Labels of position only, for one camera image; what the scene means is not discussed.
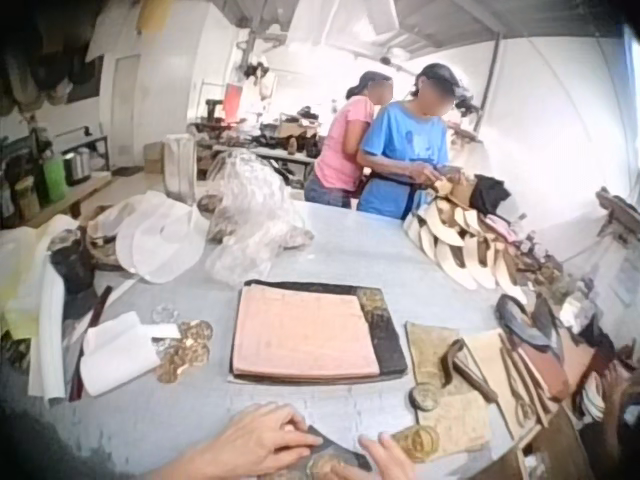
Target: doorway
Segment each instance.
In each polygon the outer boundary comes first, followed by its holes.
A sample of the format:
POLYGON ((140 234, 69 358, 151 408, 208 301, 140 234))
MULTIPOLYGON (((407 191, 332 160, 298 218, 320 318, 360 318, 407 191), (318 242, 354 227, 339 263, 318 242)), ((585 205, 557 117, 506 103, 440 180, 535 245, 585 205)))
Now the doorway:
POLYGON ((135 134, 134 102, 136 80, 140 67, 140 55, 116 60, 111 94, 111 151, 112 165, 132 167, 136 165, 133 141, 135 134))

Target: metal pot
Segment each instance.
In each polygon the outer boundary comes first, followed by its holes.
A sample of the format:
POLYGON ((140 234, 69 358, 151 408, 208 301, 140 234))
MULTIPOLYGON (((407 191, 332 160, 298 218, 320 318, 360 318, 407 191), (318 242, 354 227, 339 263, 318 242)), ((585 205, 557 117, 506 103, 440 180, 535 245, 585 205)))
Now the metal pot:
POLYGON ((81 148, 75 153, 69 153, 64 157, 64 171, 67 185, 79 185, 91 178, 91 154, 86 148, 81 148))

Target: plastic bag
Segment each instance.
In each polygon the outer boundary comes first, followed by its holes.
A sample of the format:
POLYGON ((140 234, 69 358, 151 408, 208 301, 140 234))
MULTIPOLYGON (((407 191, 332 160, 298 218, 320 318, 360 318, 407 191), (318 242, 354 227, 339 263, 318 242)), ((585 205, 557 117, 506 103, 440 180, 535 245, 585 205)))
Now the plastic bag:
POLYGON ((206 264, 213 278, 239 286, 265 277, 282 249, 313 240, 283 179, 249 150, 220 155, 207 180, 207 193, 220 199, 209 228, 209 238, 222 239, 206 264))

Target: cardboard box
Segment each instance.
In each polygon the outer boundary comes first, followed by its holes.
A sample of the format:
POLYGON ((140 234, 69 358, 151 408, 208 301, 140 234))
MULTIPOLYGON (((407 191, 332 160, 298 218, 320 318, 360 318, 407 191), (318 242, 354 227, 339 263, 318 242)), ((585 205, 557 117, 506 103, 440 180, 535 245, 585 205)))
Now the cardboard box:
POLYGON ((163 142, 147 143, 142 149, 144 157, 145 173, 162 173, 162 162, 164 159, 163 142))

